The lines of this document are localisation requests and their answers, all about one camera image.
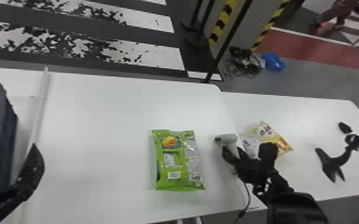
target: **blue object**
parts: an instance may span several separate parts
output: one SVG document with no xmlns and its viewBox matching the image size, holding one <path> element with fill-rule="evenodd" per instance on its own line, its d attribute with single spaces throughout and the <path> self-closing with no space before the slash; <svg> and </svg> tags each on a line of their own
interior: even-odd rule
<svg viewBox="0 0 359 224">
<path fill-rule="evenodd" d="M 266 68 L 274 71 L 281 71 L 285 69 L 285 64 L 280 57 L 274 52 L 268 52 L 262 54 L 262 59 L 266 61 Z"/>
</svg>

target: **red floor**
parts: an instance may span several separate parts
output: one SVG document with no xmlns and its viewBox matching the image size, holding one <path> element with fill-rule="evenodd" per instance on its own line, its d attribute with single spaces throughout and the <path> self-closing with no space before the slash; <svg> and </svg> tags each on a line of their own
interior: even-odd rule
<svg viewBox="0 0 359 224">
<path fill-rule="evenodd" d="M 257 51 L 276 52 L 281 57 L 359 69 L 359 48 L 276 30 L 268 32 Z"/>
</svg>

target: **person's leg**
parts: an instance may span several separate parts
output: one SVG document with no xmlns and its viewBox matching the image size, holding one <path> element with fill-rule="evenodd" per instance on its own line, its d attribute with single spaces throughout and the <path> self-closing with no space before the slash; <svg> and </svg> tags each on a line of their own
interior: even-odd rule
<svg viewBox="0 0 359 224">
<path fill-rule="evenodd" d="M 352 9 L 358 2 L 359 0 L 337 0 L 331 8 L 319 16 L 318 22 L 329 21 L 338 16 L 341 16 L 341 20 L 343 21 L 350 15 Z"/>
</svg>

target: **snack bag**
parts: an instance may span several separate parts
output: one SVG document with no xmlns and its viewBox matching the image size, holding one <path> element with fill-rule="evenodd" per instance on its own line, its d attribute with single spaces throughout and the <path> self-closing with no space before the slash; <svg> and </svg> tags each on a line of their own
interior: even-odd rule
<svg viewBox="0 0 359 224">
<path fill-rule="evenodd" d="M 152 130 L 157 152 L 156 190 L 204 190 L 193 130 Z"/>
<path fill-rule="evenodd" d="M 265 122 L 249 127 L 244 133 L 240 134 L 240 137 L 246 151 L 253 151 L 255 154 L 258 153 L 260 144 L 264 142 L 276 144 L 278 146 L 278 156 L 293 151 L 293 148 L 284 138 Z"/>
</svg>

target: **barcode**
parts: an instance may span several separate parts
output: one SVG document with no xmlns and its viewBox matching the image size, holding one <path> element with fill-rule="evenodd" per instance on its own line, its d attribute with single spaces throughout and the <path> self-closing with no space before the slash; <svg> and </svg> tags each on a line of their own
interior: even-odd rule
<svg viewBox="0 0 359 224">
<path fill-rule="evenodd" d="M 202 181 L 202 176 L 200 173 L 193 173 L 189 175 L 189 181 Z"/>
<path fill-rule="evenodd" d="M 168 172 L 168 179 L 178 179 L 181 177 L 181 172 Z"/>
</svg>

